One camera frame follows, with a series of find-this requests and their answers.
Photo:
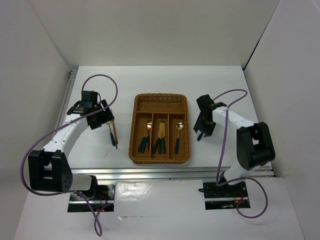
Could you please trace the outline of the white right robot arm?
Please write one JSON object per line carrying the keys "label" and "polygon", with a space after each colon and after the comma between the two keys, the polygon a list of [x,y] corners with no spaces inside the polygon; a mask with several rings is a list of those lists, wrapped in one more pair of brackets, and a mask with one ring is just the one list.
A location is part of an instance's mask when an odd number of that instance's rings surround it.
{"label": "white right robot arm", "polygon": [[229,110],[223,102],[214,102],[206,94],[197,100],[200,113],[193,130],[200,134],[197,141],[210,137],[216,125],[232,127],[236,135],[236,162],[225,172],[217,171],[216,183],[223,196],[230,196],[236,185],[244,181],[251,172],[273,161],[276,157],[270,130],[265,122],[254,122]]}

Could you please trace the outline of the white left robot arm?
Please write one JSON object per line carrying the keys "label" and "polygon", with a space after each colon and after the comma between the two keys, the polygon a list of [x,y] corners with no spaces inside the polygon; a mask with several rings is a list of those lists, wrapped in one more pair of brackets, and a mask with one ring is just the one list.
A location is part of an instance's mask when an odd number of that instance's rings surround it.
{"label": "white left robot arm", "polygon": [[107,101],[98,92],[83,91],[81,100],[67,111],[63,125],[41,150],[28,155],[30,188],[33,191],[68,193],[80,190],[88,200],[99,195],[90,175],[73,174],[68,157],[81,134],[114,120]]}

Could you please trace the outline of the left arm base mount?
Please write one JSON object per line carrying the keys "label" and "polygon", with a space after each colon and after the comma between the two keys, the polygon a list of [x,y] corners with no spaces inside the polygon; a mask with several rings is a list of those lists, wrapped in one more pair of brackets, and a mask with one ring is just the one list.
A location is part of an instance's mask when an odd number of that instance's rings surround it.
{"label": "left arm base mount", "polygon": [[[95,212],[113,212],[115,207],[115,190],[115,184],[107,184],[96,186],[94,191],[80,191],[80,193],[87,198]],[[67,211],[69,213],[84,213],[91,210],[82,196],[71,193]]]}

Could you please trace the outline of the wicker cutlery tray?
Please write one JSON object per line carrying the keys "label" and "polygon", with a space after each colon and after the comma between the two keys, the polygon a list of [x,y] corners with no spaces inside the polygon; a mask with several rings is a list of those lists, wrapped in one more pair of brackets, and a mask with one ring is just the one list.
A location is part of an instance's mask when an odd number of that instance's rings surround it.
{"label": "wicker cutlery tray", "polygon": [[183,164],[191,156],[187,97],[142,93],[134,99],[128,156],[138,165]]}

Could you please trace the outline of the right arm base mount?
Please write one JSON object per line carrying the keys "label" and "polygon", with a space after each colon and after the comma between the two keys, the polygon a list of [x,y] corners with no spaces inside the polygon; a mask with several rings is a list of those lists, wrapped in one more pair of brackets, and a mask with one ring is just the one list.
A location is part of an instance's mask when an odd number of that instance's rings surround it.
{"label": "right arm base mount", "polygon": [[217,186],[215,182],[204,182],[198,189],[204,196],[206,210],[249,209],[250,201],[244,182],[236,185]]}

